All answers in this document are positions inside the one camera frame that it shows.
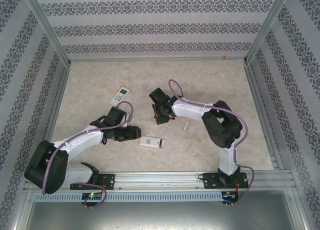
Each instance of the white robotic arm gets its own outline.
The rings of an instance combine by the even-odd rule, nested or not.
[[[187,117],[203,122],[211,140],[219,146],[220,164],[218,170],[226,176],[231,176],[237,171],[239,167],[234,162],[234,151],[236,151],[235,144],[240,137],[242,124],[236,117],[203,107],[203,103],[199,104],[201,106],[188,103],[183,97],[182,101],[175,96],[170,98],[160,88],[153,91],[149,97],[155,103],[152,107],[158,125],[167,123],[170,119],[174,120],[176,117]],[[207,105],[230,110],[224,101]]]
[[[195,106],[193,104],[188,104],[177,99],[172,106],[172,111],[177,117],[186,117],[197,120],[199,122],[203,122],[202,117],[205,113],[210,111],[210,108]],[[219,148],[219,169],[228,176],[232,175],[238,169],[238,166],[234,162],[234,151],[236,142],[237,140],[232,143],[230,148]]]
[[[56,192],[62,184],[89,183],[96,185],[99,171],[94,166],[86,162],[82,162],[79,165],[70,165],[69,162],[75,156],[94,145],[105,145],[108,139],[123,142],[140,138],[141,130],[137,126],[121,126],[114,129],[105,129],[119,125],[124,116],[126,116],[126,112],[117,107],[112,107],[107,116],[102,116],[91,122],[83,131],[71,137],[53,143],[46,140],[42,141],[37,146],[26,167],[24,177],[39,188],[42,188],[48,160],[51,159],[53,152],[63,144],[52,158],[45,184],[45,192],[52,194]]]

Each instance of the metal profile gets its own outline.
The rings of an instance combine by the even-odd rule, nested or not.
[[[34,195],[35,203],[72,203],[81,202],[81,192],[56,192],[51,195]],[[223,201],[221,191],[206,192],[108,192],[105,202],[108,203],[159,203],[159,202],[212,202]]]
[[[259,50],[259,47],[263,40],[265,39],[267,33],[269,32],[272,24],[274,23],[278,13],[280,12],[282,6],[284,5],[286,0],[274,0],[273,5],[271,6],[270,11],[268,12],[263,24],[261,25],[256,37],[254,38],[254,41],[245,56],[246,63],[251,63],[254,59],[257,51]]]
[[[251,171],[244,171],[248,181],[252,178]],[[198,176],[203,171],[190,172],[102,172],[115,174],[114,190],[112,192],[207,192],[204,183]],[[59,193],[74,193],[69,185],[64,185]],[[296,188],[294,177],[290,170],[257,170],[250,191],[287,190]],[[24,192],[40,193],[41,189],[27,181]]]
[[[243,60],[243,56],[195,56],[195,57],[110,57],[110,58],[76,58],[71,63],[87,62],[132,62],[132,61],[207,61],[207,60]]]
[[[284,195],[295,229],[311,230],[298,190],[285,190]]]
[[[51,119],[49,120],[49,125],[48,125],[48,131],[44,137],[44,139],[46,139],[47,141],[50,141],[51,138],[52,138],[52,135],[54,134],[54,129],[55,129],[55,126],[56,126],[56,121],[57,121],[57,118],[58,118],[58,113],[59,113],[59,109],[60,109],[60,105],[61,105],[61,102],[62,102],[62,98],[64,96],[64,93],[65,93],[65,89],[66,89],[66,85],[67,85],[67,81],[68,81],[68,76],[69,76],[69,73],[70,73],[70,68],[71,68],[71,63],[67,64],[65,66],[65,69],[64,69],[64,73],[63,73],[63,77],[62,77],[62,81],[61,81],[61,85],[59,87],[59,92],[58,92],[58,96],[55,100],[55,103],[54,103],[54,107],[53,107],[53,110],[52,110],[52,117]]]
[[[276,166],[273,165],[273,167],[276,169],[283,170],[285,168],[282,163],[281,156],[280,156],[279,150],[277,148],[277,144],[276,144],[274,135],[273,135],[271,127],[269,125],[267,113],[266,113],[261,95],[259,93],[257,83],[256,83],[254,76],[253,76],[253,70],[251,69],[251,66],[249,64],[243,64],[243,67],[245,70],[246,78],[249,83],[249,87],[250,87],[251,94],[253,97],[254,105],[255,105],[256,111],[258,113],[258,117],[260,120],[262,131],[263,131],[263,134],[265,137],[265,142],[266,142],[266,145],[271,153],[271,156],[270,156],[271,161],[273,160],[272,157],[274,157],[274,160],[276,162]]]
[[[23,192],[19,199],[13,222],[8,225],[8,230],[27,229],[28,220],[34,203],[35,194],[33,192]]]
[[[63,62],[63,66],[66,66],[70,60],[67,56],[67,53],[62,46],[61,42],[58,39],[58,36],[55,33],[54,28],[51,26],[44,10],[39,4],[38,0],[26,0],[27,4],[31,8],[33,14],[41,25],[44,33],[48,37],[50,43],[52,44],[54,50],[58,54],[60,60]]]

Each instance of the white object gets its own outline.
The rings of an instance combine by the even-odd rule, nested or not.
[[[183,131],[184,131],[184,132],[187,130],[188,124],[189,124],[189,121],[186,121],[185,126],[184,126],[184,128],[183,128]]]
[[[97,129],[96,126],[87,126],[82,132],[87,132],[92,129]],[[81,136],[76,137],[71,142],[68,142],[68,139],[71,137],[64,139],[62,141],[54,142],[54,146],[57,148],[61,144],[66,142],[66,145],[63,146],[60,151],[66,151],[68,153],[68,163],[78,154],[87,150],[88,148],[98,145],[101,143],[104,133],[100,130],[88,132],[87,134],[83,134]],[[74,183],[86,183],[89,181],[92,175],[92,170],[83,165],[69,165],[66,168],[65,179],[63,184],[69,185]]]
[[[86,132],[91,129],[97,129],[96,126],[87,126],[82,132]],[[87,134],[83,134],[81,136],[78,136],[77,138],[73,139],[70,142],[68,142],[68,139],[71,137],[64,139],[62,141],[56,141],[54,142],[54,146],[57,148],[61,144],[67,142],[65,146],[63,146],[60,150],[66,151],[68,153],[68,163],[78,154],[82,153],[84,150],[87,150],[88,148],[98,145],[102,142],[104,133],[100,130],[92,131]]]
[[[69,165],[66,168],[63,185],[87,183],[91,178],[92,170],[86,165]]]
[[[139,138],[139,145],[149,148],[163,149],[165,147],[166,140],[154,136],[141,136]]]
[[[122,102],[125,100],[126,96],[129,94],[130,90],[125,87],[121,87],[120,90],[116,93],[116,95],[112,98],[110,101],[110,104],[112,106],[117,106],[118,103]]]
[[[128,118],[130,117],[130,113],[126,113],[126,118],[123,117],[121,123],[123,123],[125,120],[127,120]],[[127,127],[128,126],[128,123],[126,122],[125,124],[122,125],[122,127]]]
[[[230,148],[219,148],[219,156],[220,156],[220,164],[219,169],[230,176],[237,169],[238,166],[234,162],[234,151],[237,150],[235,148],[235,144],[238,142],[238,139],[235,140]]]
[[[174,114],[178,117],[187,117],[190,119],[194,119],[197,121],[202,122],[202,116],[204,113],[209,112],[211,109],[206,108],[206,107],[201,107],[201,106],[195,106],[192,104],[184,103],[180,100],[176,100],[171,107]]]

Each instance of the marble-patterned floor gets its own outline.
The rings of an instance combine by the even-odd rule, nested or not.
[[[238,147],[238,162],[255,170],[271,170],[265,138],[241,60],[77,62],[71,66],[52,141],[70,137],[102,115],[120,87],[130,89],[131,125],[142,135],[166,139],[164,149],[139,146],[139,140],[96,145],[72,160],[88,162],[102,172],[215,171],[219,148],[202,122],[178,117],[157,125],[148,95],[160,87],[172,96],[168,80],[175,79],[184,97],[201,103],[225,101],[248,123],[247,140]],[[128,106],[122,109],[127,112]],[[184,127],[189,121],[186,132]]]

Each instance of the patterned wallpaper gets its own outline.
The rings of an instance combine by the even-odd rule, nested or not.
[[[274,0],[38,0],[71,60],[243,58]]]
[[[286,0],[251,63],[282,161],[320,229],[320,0]]]
[[[0,0],[0,230],[46,135],[64,66],[25,0]]]

